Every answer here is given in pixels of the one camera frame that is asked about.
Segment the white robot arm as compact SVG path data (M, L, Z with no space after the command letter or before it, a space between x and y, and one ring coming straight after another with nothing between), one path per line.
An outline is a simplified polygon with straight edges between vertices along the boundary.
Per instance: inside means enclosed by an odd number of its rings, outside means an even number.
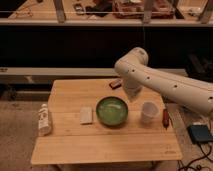
M164 97L213 120L213 83L200 81L147 66L148 54L135 47L115 63L124 87L148 87Z

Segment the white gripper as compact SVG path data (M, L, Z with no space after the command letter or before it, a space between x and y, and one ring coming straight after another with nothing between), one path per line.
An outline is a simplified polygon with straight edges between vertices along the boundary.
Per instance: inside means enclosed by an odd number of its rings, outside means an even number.
M132 79L124 79L122 87L130 102L136 100L142 90L142 85Z

